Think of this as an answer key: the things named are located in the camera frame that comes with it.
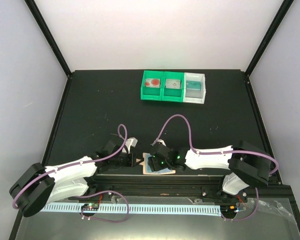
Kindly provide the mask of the blue credit card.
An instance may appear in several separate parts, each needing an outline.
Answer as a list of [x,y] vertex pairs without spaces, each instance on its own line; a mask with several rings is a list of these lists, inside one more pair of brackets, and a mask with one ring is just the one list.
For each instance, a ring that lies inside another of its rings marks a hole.
[[171,173],[174,172],[173,170],[170,170],[168,168],[164,168],[164,169],[161,169],[159,171],[152,171],[151,167],[148,163],[149,158],[151,157],[151,155],[149,153],[145,153],[145,155],[143,157],[144,157],[143,173],[145,175],[163,175],[163,174],[171,174]]

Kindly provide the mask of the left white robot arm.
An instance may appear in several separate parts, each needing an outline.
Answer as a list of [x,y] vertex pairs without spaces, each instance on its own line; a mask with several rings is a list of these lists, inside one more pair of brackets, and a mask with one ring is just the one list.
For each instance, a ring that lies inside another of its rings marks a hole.
[[136,154],[138,140],[114,136],[106,145],[78,160],[55,166],[32,164],[12,185],[12,206],[25,218],[40,212],[46,205],[83,196],[93,199],[98,192],[91,177],[121,167],[135,167],[142,158]]

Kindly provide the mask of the beige card holder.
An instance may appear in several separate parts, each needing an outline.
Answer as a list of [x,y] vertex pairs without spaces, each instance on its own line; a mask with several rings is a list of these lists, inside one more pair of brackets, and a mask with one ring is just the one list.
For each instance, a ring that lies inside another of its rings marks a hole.
[[142,157],[144,159],[144,161],[141,163],[143,165],[143,168],[142,168],[142,173],[144,175],[172,175],[172,174],[175,174],[176,171],[175,170],[170,170],[168,168],[164,168],[162,170],[159,170],[159,171],[152,171],[151,168],[150,168],[150,165],[148,164],[148,160],[149,160],[149,157],[151,155],[149,153],[146,153],[144,152],[142,154]]

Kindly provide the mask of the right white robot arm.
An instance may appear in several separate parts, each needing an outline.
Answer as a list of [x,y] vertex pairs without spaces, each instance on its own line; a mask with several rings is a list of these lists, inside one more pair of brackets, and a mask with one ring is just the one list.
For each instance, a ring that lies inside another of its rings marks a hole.
[[248,187],[266,188],[270,175],[279,168],[274,158],[245,141],[214,149],[173,149],[158,140],[143,157],[145,174],[172,174],[187,169],[228,171],[218,187],[202,188],[204,198],[221,203],[233,202]]

